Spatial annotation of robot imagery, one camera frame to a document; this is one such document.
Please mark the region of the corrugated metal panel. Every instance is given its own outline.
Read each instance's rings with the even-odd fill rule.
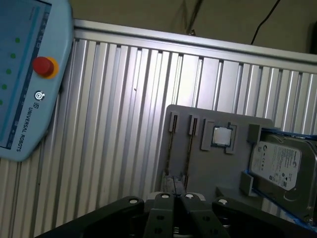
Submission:
[[[0,161],[0,237],[33,237],[120,197],[145,198],[170,104],[317,131],[313,65],[83,29],[76,37],[47,137],[29,160]]]

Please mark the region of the red button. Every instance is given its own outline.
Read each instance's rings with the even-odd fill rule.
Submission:
[[[54,71],[54,64],[46,57],[37,57],[33,60],[34,71],[43,77],[50,76]]]

